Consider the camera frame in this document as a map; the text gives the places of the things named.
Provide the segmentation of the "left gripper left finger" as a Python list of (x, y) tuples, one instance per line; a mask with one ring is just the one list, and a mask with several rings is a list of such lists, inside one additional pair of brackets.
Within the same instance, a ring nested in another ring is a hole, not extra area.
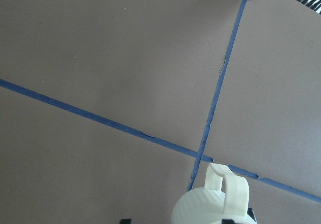
[(131, 224), (131, 222), (132, 222), (132, 219), (130, 219), (130, 218), (125, 218), (125, 219), (121, 219), (121, 220), (119, 221), (119, 224)]

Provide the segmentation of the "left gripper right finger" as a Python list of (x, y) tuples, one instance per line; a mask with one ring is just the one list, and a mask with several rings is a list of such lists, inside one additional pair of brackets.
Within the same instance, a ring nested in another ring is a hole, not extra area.
[(247, 210), (246, 221), (247, 223), (250, 223), (250, 224), (257, 224), (257, 219), (252, 208), (248, 208)]

